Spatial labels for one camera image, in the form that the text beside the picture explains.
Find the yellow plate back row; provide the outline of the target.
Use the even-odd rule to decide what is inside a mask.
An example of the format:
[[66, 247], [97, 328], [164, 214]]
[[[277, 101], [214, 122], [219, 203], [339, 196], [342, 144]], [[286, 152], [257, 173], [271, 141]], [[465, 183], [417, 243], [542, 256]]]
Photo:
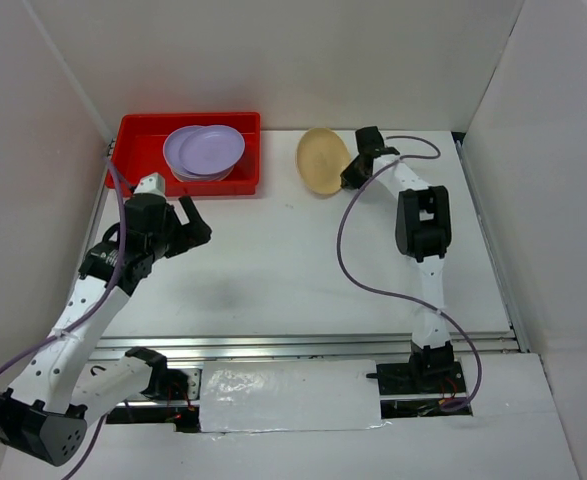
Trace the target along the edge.
[[314, 194], [336, 194], [341, 189], [341, 174], [350, 161], [344, 141], [328, 128], [310, 129], [298, 142], [296, 168], [305, 187]]

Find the purple plate back row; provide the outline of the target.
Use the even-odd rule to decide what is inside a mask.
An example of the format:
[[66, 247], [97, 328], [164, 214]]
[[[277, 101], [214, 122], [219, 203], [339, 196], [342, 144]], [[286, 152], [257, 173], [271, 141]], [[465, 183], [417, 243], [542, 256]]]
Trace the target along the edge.
[[232, 168], [245, 151], [245, 140], [234, 128], [206, 126], [191, 134], [181, 145], [181, 166], [194, 175], [213, 175]]

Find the cream white plate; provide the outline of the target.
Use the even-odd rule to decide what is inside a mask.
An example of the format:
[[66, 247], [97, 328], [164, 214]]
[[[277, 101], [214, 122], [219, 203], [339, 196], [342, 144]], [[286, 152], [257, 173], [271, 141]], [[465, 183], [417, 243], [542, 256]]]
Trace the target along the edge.
[[229, 168], [212, 175], [198, 175], [191, 172], [180, 173], [175, 170], [172, 170], [171, 173], [177, 180], [181, 182], [215, 182], [225, 179], [232, 173], [232, 171], [233, 169]]

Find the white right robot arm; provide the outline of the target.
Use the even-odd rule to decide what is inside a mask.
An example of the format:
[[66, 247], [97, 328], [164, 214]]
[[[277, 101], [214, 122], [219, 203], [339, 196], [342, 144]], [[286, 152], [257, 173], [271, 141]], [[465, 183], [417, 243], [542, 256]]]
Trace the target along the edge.
[[412, 327], [408, 378], [423, 392], [433, 390], [452, 376], [455, 358], [444, 308], [443, 270], [452, 241], [449, 192], [443, 185], [422, 179], [407, 160], [436, 160], [439, 148], [428, 140], [431, 155], [401, 154], [386, 143], [376, 126], [355, 132], [357, 156], [340, 174], [341, 186], [361, 195], [373, 183], [383, 186], [396, 200], [395, 243], [417, 274], [421, 295], [402, 294], [418, 305]]

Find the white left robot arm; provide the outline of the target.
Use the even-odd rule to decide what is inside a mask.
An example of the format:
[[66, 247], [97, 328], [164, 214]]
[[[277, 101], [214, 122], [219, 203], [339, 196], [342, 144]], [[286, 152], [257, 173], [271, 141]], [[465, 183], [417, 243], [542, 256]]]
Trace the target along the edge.
[[133, 347], [103, 372], [81, 377], [104, 331], [154, 263], [208, 243], [211, 228], [188, 196], [180, 222], [163, 196], [136, 193], [123, 204], [124, 220], [109, 227], [85, 255], [67, 306], [44, 346], [0, 392], [0, 443], [59, 467], [80, 449], [87, 429], [134, 395], [163, 400], [188, 377], [164, 355]]

